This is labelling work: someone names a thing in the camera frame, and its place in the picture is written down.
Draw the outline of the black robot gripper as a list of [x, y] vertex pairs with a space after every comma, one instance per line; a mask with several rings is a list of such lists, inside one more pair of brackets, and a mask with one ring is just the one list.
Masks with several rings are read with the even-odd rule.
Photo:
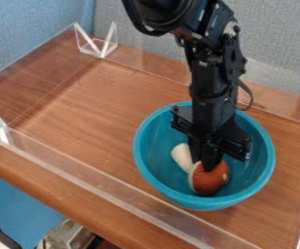
[[222, 162], [224, 155], [246, 161], [250, 154], [251, 136], [235, 121], [238, 86], [211, 92], [188, 88], [191, 106], [175, 105], [171, 127], [187, 137], [192, 162], [202, 161], [210, 172]]

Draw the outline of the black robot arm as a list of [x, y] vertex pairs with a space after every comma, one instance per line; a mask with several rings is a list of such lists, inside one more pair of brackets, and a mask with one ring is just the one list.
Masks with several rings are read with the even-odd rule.
[[175, 36], [191, 73], [191, 106], [171, 109], [171, 127], [187, 136], [191, 160], [207, 171], [223, 156], [248, 159], [251, 137], [235, 124], [247, 59], [240, 28], [224, 0], [122, 0], [135, 29], [154, 37]]

